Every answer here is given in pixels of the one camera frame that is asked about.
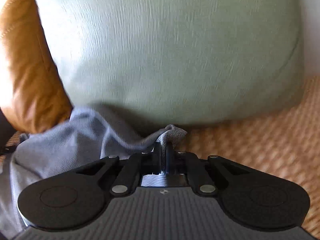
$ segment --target woven mat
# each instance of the woven mat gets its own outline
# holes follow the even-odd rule
[[[179,150],[216,154],[301,185],[311,198],[303,228],[320,238],[320,77],[308,78],[303,102],[264,117],[193,129]]]

